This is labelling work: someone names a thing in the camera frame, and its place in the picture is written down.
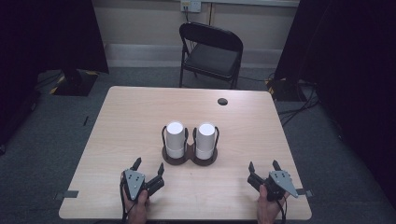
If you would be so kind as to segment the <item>white wall socket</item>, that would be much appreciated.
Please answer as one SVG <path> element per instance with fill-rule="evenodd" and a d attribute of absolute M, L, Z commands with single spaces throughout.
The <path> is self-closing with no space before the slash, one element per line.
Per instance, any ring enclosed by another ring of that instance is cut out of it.
<path fill-rule="evenodd" d="M 202 2 L 199 0 L 180 0 L 181 12 L 200 13 L 202 9 Z"/>

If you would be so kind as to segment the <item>stack of white paper cups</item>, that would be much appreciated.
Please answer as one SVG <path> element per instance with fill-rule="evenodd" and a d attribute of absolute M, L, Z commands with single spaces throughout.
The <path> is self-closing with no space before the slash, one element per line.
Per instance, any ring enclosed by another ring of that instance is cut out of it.
<path fill-rule="evenodd" d="M 215 126 L 211 123 L 202 123 L 196 132 L 196 156 L 200 160 L 212 157 L 215 145 Z"/>
<path fill-rule="evenodd" d="M 184 155 L 184 126 L 179 121 L 172 121 L 166 126 L 166 153 L 172 159 L 179 159 Z"/>

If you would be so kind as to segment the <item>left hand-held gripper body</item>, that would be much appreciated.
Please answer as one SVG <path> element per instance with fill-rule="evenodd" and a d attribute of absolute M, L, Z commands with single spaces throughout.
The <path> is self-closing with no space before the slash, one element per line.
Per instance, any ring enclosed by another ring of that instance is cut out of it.
<path fill-rule="evenodd" d="M 147 182 L 146 176 L 137 171 L 125 170 L 123 175 L 124 189 L 130 201 L 136 201 L 143 189 L 145 189 L 148 192 L 148 195 L 151 196 L 164 186 L 163 177 L 155 176 Z"/>

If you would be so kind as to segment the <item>person's left hand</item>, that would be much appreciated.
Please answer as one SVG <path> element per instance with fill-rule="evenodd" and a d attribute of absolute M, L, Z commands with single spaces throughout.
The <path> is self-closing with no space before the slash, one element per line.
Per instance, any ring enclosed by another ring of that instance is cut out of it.
<path fill-rule="evenodd" d="M 147 206 L 149 204 L 149 196 L 146 190 L 142 190 L 139 194 L 137 202 L 130 201 L 124 191 L 122 193 L 124 212 L 127 214 L 127 224 L 146 224 L 147 222 Z"/>

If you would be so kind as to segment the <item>person's right hand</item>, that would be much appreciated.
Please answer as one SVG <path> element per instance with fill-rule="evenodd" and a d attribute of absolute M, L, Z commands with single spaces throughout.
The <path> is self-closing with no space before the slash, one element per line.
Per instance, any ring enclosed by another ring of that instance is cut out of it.
<path fill-rule="evenodd" d="M 286 192 L 284 197 L 278 202 L 267 200 L 267 189 L 264 185 L 260 186 L 260 196 L 257 200 L 257 222 L 258 224 L 274 224 L 277 215 L 283 209 L 285 200 L 290 195 Z"/>

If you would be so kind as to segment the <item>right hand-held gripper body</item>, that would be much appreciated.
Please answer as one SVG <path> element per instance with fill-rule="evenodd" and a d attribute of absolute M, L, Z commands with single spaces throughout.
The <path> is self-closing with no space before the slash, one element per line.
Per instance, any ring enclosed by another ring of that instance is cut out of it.
<path fill-rule="evenodd" d="M 254 172 L 251 172 L 247 182 L 255 189 L 260 190 L 264 185 L 267 190 L 267 200 L 281 200 L 285 193 L 289 193 L 294 198 L 298 197 L 297 189 L 294 187 L 290 175 L 286 171 L 272 171 L 267 178 L 261 178 Z"/>

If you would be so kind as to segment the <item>black stand base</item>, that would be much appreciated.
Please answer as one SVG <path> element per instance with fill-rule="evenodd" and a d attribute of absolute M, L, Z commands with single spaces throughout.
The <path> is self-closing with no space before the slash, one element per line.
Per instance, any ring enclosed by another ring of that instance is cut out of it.
<path fill-rule="evenodd" d="M 66 69 L 50 94 L 62 96 L 88 96 L 98 74 L 91 71 Z"/>
<path fill-rule="evenodd" d="M 307 99 L 298 84 L 292 84 L 286 79 L 267 79 L 265 81 L 268 92 L 274 101 L 278 102 L 306 102 Z"/>

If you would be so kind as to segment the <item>black curtain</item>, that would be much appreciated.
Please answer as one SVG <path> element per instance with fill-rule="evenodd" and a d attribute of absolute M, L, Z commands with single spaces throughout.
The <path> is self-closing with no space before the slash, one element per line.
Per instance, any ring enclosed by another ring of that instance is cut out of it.
<path fill-rule="evenodd" d="M 275 77 L 316 84 L 396 209 L 396 0 L 300 0 Z"/>
<path fill-rule="evenodd" d="M 38 97 L 47 70 L 106 73 L 92 0 L 0 0 L 0 155 Z"/>

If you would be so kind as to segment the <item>black folding chair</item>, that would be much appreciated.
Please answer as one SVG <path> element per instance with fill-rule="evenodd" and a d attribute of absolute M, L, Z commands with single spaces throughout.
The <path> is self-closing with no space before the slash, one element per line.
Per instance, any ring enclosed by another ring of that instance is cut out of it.
<path fill-rule="evenodd" d="M 179 27 L 182 41 L 179 86 L 183 84 L 184 71 L 213 77 L 236 88 L 242 62 L 244 45 L 231 31 L 200 22 L 185 22 Z"/>

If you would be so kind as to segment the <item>black wire wooden cup holder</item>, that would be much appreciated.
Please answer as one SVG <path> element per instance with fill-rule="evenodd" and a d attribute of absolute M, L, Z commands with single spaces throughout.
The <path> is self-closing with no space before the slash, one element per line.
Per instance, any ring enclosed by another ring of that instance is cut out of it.
<path fill-rule="evenodd" d="M 212 150 L 212 155 L 208 159 L 201 159 L 198 157 L 198 148 L 196 146 L 196 134 L 198 133 L 197 128 L 193 129 L 192 136 L 193 136 L 193 143 L 191 145 L 188 144 L 188 139 L 189 139 L 189 131 L 187 128 L 185 128 L 182 131 L 182 140 L 183 140 L 183 148 L 181 149 L 182 151 L 182 156 L 180 158 L 172 158 L 171 155 L 169 154 L 170 149 L 167 147 L 167 126 L 164 126 L 162 129 L 162 140 L 163 140 L 163 149 L 162 149 L 162 155 L 163 159 L 171 164 L 171 165 L 181 165 L 185 163 L 188 160 L 191 160 L 193 163 L 199 165 L 199 166 L 209 166 L 212 163 L 214 163 L 218 157 L 218 149 L 217 149 L 217 144 L 219 141 L 219 128 L 214 127 L 215 129 L 215 142 L 214 142 L 214 147 Z"/>

